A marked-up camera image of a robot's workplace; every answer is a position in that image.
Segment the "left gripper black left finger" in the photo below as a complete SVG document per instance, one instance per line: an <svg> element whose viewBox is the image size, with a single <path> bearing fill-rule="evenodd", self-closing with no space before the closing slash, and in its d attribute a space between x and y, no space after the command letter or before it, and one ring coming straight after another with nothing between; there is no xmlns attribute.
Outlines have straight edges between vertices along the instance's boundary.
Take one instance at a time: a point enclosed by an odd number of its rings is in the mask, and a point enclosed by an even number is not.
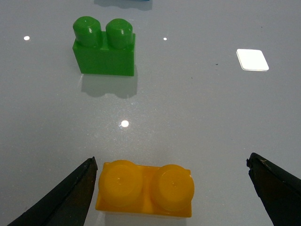
<svg viewBox="0 0 301 226"><path fill-rule="evenodd" d="M88 158L10 226L82 226L95 189L95 157Z"/></svg>

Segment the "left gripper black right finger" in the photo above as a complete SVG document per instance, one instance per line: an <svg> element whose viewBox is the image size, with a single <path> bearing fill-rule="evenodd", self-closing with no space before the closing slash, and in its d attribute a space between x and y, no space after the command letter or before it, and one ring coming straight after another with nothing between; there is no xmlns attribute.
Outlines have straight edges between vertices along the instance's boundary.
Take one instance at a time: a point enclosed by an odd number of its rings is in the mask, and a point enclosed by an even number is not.
<svg viewBox="0 0 301 226"><path fill-rule="evenodd" d="M249 177L275 226L301 224L301 180L257 153L246 160Z"/></svg>

